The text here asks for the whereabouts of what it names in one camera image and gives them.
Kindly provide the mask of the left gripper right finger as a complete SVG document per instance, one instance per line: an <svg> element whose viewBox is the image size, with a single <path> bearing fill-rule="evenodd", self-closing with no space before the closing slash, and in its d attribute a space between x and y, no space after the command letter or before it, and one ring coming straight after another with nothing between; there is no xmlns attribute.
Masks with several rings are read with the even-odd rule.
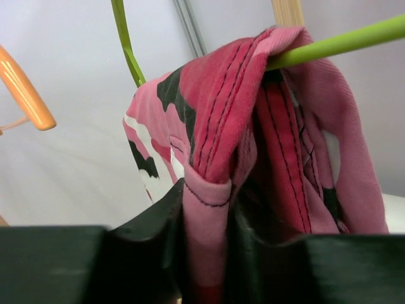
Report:
<svg viewBox="0 0 405 304"><path fill-rule="evenodd" d="M404 236L298 234L269 209L236 203L227 303L403 303Z"/></svg>

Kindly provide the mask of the green hanger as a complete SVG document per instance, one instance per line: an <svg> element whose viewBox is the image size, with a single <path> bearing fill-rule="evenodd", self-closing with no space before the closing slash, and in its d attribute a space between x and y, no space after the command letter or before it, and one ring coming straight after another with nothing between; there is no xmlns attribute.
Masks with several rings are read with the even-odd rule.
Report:
<svg viewBox="0 0 405 304"><path fill-rule="evenodd" d="M142 84L146 83L146 79L132 50L125 17L124 3L123 1L112 1L111 6L128 68L135 85L140 87ZM357 30L352 30L322 41L314 42L307 46L293 49L285 54L277 55L270 59L266 69L275 70L290 67L403 38L404 15L399 15Z"/></svg>

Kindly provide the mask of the pink camouflage trousers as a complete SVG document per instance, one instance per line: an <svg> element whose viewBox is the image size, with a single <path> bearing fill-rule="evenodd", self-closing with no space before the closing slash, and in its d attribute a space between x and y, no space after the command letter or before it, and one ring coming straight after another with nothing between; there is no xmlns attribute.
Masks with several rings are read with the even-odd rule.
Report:
<svg viewBox="0 0 405 304"><path fill-rule="evenodd" d="M141 85L123 126L152 202L180 179L184 303L223 303L228 216L242 190L294 234L386 234L383 198L341 72L328 60L267 71L311 42L302 27L233 41Z"/></svg>

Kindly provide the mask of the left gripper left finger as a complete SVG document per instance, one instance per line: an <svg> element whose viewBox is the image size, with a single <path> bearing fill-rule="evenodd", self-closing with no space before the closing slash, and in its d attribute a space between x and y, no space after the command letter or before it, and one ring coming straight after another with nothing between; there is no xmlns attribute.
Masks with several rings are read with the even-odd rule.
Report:
<svg viewBox="0 0 405 304"><path fill-rule="evenodd" d="M1 229L2 303L175 303L184 183L117 227Z"/></svg>

